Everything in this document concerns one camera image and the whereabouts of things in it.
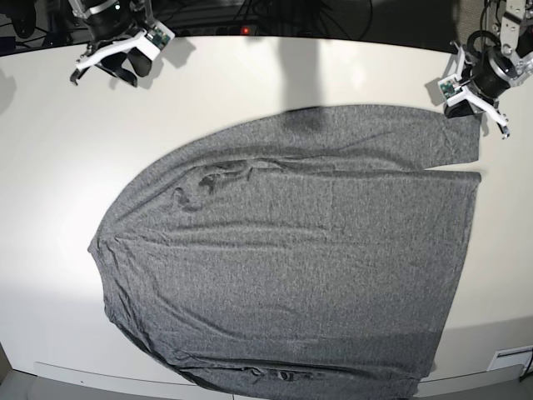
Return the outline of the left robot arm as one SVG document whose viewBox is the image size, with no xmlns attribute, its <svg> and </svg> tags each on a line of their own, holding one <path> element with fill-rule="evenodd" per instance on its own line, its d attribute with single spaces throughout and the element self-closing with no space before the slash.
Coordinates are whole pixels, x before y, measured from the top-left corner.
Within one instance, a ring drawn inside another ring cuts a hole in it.
<svg viewBox="0 0 533 400">
<path fill-rule="evenodd" d="M 499 97 L 532 77 L 532 2 L 485 1 L 479 28 L 456 55 L 437 87 L 447 118 L 485 114 L 503 138 L 511 134 Z"/>
</svg>

